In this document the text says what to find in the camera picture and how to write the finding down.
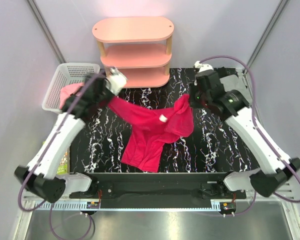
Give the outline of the red t-shirt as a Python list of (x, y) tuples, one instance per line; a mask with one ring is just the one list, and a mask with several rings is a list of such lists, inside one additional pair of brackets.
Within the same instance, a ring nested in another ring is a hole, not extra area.
[(148, 109), (114, 97), (108, 107), (131, 125), (131, 135), (121, 162), (144, 172), (156, 173), (165, 144), (189, 137), (194, 130), (190, 95), (183, 94), (172, 107)]

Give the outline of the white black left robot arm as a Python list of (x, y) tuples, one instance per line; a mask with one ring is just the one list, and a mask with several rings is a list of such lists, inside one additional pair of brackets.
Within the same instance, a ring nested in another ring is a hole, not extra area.
[(116, 68), (104, 76), (90, 73), (84, 82), (65, 86), (60, 94), (60, 113), (38, 153), (26, 165), (19, 165), (14, 176), (21, 184), (18, 201), (24, 190), (55, 203), (64, 195), (93, 198), (98, 193), (97, 179), (87, 173), (58, 174), (58, 167), (69, 146), (85, 127), (90, 110), (107, 106), (127, 84)]

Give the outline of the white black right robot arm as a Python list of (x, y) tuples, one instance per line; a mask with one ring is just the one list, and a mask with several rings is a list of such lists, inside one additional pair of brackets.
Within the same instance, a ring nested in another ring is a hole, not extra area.
[(231, 172), (217, 185), (218, 195), (229, 198), (235, 191), (254, 190), (269, 197), (300, 169), (300, 159), (291, 158), (252, 115), (252, 106), (236, 89), (226, 91), (213, 68), (200, 67), (190, 86), (190, 105), (208, 108), (243, 140), (259, 168)]

